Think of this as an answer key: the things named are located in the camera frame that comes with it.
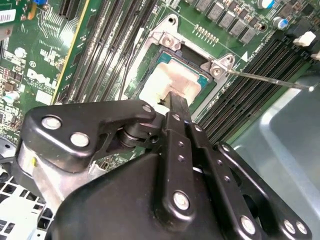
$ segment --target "ram slot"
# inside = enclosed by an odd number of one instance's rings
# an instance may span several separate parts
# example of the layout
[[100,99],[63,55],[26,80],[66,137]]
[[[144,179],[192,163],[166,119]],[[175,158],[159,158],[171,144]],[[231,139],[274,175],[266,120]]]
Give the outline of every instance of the ram slot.
[[120,54],[119,57],[119,63],[121,63],[121,67],[114,68],[110,74],[110,77],[108,79],[108,83],[106,85],[106,88],[104,89],[104,92],[100,98],[100,101],[106,101],[109,97],[109,94],[111,93],[113,87],[115,86],[116,81],[118,80],[121,70],[125,66],[128,58],[131,55],[131,49],[133,48],[135,37],[139,31],[139,28],[144,28],[147,24],[147,21],[152,14],[152,11],[157,4],[157,0],[151,0],[148,2],[148,4],[145,4],[144,8],[141,11],[141,15],[139,16],[139,24],[136,24],[134,26],[134,29],[131,31],[131,35],[127,41],[125,50]]
[[112,9],[111,12],[111,17],[109,19],[109,22],[106,24],[106,28],[103,31],[102,37],[98,42],[98,46],[96,50],[94,51],[94,57],[93,61],[89,64],[88,68],[84,73],[82,73],[82,79],[81,79],[81,84],[78,88],[77,95],[75,96],[75,101],[76,102],[83,102],[84,96],[86,94],[88,85],[90,83],[91,77],[93,75],[94,70],[96,69],[100,56],[102,55],[104,51],[104,46],[106,45],[112,30],[114,30],[115,23],[119,20],[120,15],[122,14],[122,9],[124,7],[125,0],[117,0],[115,1],[114,8]]
[[120,45],[123,43],[123,41],[126,40],[126,35],[130,31],[130,28],[132,25],[135,24],[136,19],[137,19],[137,14],[136,12],[139,11],[139,7],[143,3],[142,0],[140,1],[132,1],[131,6],[127,7],[127,10],[130,10],[129,14],[125,15],[124,20],[122,21],[122,24],[120,26],[120,30],[118,34],[113,37],[112,42],[110,43],[110,47],[108,48],[108,52],[106,54],[106,57],[104,58],[102,64],[101,64],[101,69],[99,71],[99,74],[97,75],[98,77],[97,82],[95,82],[92,85],[91,91],[88,96],[88,101],[93,102],[95,98],[97,97],[98,90],[101,87],[101,84],[103,83],[105,76],[107,74],[108,69],[110,68],[115,55],[117,53],[117,50],[119,49]]
[[[244,69],[246,73],[289,81],[310,58],[294,51],[281,35],[276,35]],[[226,141],[280,89],[280,86],[246,77],[237,77],[218,102],[201,118],[209,140]]]

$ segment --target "green circuit board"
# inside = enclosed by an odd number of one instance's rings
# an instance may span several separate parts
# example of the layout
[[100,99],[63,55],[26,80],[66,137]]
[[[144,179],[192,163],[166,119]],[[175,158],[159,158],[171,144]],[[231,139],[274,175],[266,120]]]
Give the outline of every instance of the green circuit board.
[[[0,13],[13,9],[12,6],[15,2],[15,0],[9,0],[6,3],[0,3]],[[34,107],[56,103],[88,102],[92,99],[94,101],[117,99],[124,74],[124,68],[117,68],[121,64],[125,64],[126,58],[122,57],[122,53],[126,51],[133,24],[138,20],[133,18],[132,25],[127,24],[126,34],[122,38],[117,35],[126,29],[124,26],[128,22],[126,16],[130,14],[129,9],[136,8],[143,11],[144,7],[149,4],[149,1],[146,0],[80,0],[76,17],[70,20],[59,15],[61,0],[49,0],[45,5],[36,6],[34,17],[29,20],[21,18],[21,16],[28,17],[28,12],[32,9],[31,1],[20,0],[18,2],[19,5],[15,6],[16,16],[12,21],[15,24],[13,32],[10,38],[5,38],[2,41],[0,60],[0,83],[2,84],[0,96],[4,97],[8,92],[18,93],[18,98],[13,103],[0,100],[0,134],[13,143],[17,143],[19,140],[24,114]],[[232,0],[212,0],[208,1],[209,5],[205,10],[201,10],[201,2],[201,0],[157,1],[146,20],[133,59],[141,51],[149,33],[170,14],[177,16],[177,31],[180,35],[202,49],[212,59],[232,54],[235,57],[233,69],[240,72],[256,57],[275,33],[276,28],[273,23],[275,17],[286,18],[289,26],[297,23],[300,19],[306,19],[314,29],[319,30],[318,13],[320,7],[317,0],[290,2],[276,0],[270,9],[259,9],[257,1],[253,0],[237,0],[236,6],[232,6],[232,3],[235,2]],[[80,94],[77,99],[75,96],[81,86],[81,78],[86,76],[90,65],[90,62],[82,60],[82,57],[91,41],[95,39],[98,42],[101,37],[95,35],[96,29],[99,29],[103,24],[97,19],[98,17],[107,19],[118,6],[117,4],[120,9],[118,18],[108,20],[112,26],[110,34],[105,45],[100,46],[104,52],[99,56],[96,64],[91,67],[92,69],[89,71],[91,75],[82,89],[82,95]],[[243,34],[237,34],[236,31],[231,33],[233,23],[224,25],[221,21],[218,23],[218,21],[210,19],[208,15],[215,5],[222,6],[225,14],[230,14],[234,23],[235,21],[243,22],[244,28],[254,33],[252,39],[247,40]],[[305,15],[301,10],[305,9],[307,5],[312,6],[312,10],[310,14]],[[243,10],[247,11],[245,16],[241,15]],[[114,49],[112,44],[117,41],[120,41],[118,48]],[[137,90],[143,87],[142,80],[155,68],[152,63],[165,62],[165,56],[161,55],[158,58],[160,49],[160,45],[151,45],[143,56],[134,76],[127,79],[124,91],[126,98],[138,98],[139,91]],[[113,57],[107,71],[101,76],[99,73],[105,66],[104,60],[111,58],[109,56]],[[307,68],[308,66],[301,68],[290,81],[294,82],[298,79]],[[100,85],[97,85],[97,79],[102,79]],[[234,79],[234,76],[230,76],[228,84],[233,84]],[[192,113],[216,85],[214,81],[208,80],[208,82],[208,84],[203,84],[200,94],[190,106]],[[90,99],[95,87],[96,92]],[[108,94],[103,98],[106,89],[108,89]],[[225,89],[221,89],[218,95],[223,95],[224,91]],[[201,114],[205,114],[213,103],[214,99],[212,98]],[[123,158],[130,159],[132,154]]]

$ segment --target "capacitor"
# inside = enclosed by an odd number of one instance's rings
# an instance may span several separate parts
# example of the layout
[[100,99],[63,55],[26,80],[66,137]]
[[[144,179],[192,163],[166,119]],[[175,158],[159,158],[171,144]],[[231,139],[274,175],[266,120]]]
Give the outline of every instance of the capacitor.
[[283,19],[282,17],[280,16],[277,16],[273,19],[272,21],[272,24],[273,26],[275,26],[277,29],[279,30],[283,30],[285,29],[288,24],[289,24],[289,21],[287,19]]
[[20,95],[17,91],[10,91],[2,97],[2,100],[5,101],[7,104],[13,104],[19,98]]
[[260,9],[270,9],[275,4],[276,0],[257,0],[258,8]]

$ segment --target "silver bolt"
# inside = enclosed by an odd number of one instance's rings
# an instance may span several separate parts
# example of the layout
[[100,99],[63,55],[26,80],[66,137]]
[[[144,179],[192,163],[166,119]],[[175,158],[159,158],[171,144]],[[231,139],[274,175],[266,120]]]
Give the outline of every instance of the silver bolt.
[[226,145],[222,145],[222,148],[227,151],[227,152],[230,152],[229,148],[226,146]]
[[182,156],[182,155],[179,155],[178,156],[178,160],[179,160],[179,162],[184,162],[185,161],[185,157]]
[[180,121],[180,117],[178,114],[173,114],[173,118],[177,121]]
[[301,222],[297,221],[296,222],[296,226],[299,229],[299,231],[302,232],[303,234],[307,234],[308,233],[307,229],[305,228],[305,226]]
[[181,210],[187,210],[189,208],[189,200],[187,196],[180,191],[176,191],[173,194],[173,201],[175,205]]
[[70,141],[77,147],[85,147],[89,144],[89,137],[82,132],[75,132],[71,135]]
[[42,126],[46,129],[56,130],[61,127],[61,122],[59,119],[53,116],[47,116],[41,121]]
[[248,217],[242,216],[240,220],[244,230],[246,230],[251,235],[255,234],[256,232],[255,225],[252,223],[252,221]]
[[212,74],[213,74],[214,76],[219,76],[220,73],[221,73],[221,68],[220,68],[219,66],[214,66],[214,67],[212,68]]
[[201,127],[199,127],[198,125],[194,125],[195,130],[197,130],[198,132],[202,132]]
[[291,222],[289,222],[288,220],[284,220],[283,221],[285,228],[289,231],[289,233],[291,234],[295,234],[296,230],[294,228],[294,226],[291,224]]
[[143,108],[143,110],[145,110],[148,113],[152,112],[151,108],[148,105],[143,105],[142,108]]

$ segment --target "black metal arm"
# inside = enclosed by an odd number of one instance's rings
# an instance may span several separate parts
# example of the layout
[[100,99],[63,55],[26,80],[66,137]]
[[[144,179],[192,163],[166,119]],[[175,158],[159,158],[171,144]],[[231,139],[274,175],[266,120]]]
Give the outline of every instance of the black metal arm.
[[[56,210],[47,239],[312,239],[229,145],[211,146],[184,98],[164,104],[166,116],[140,100],[25,116],[12,173]],[[137,146],[146,153],[99,177],[88,171]]]

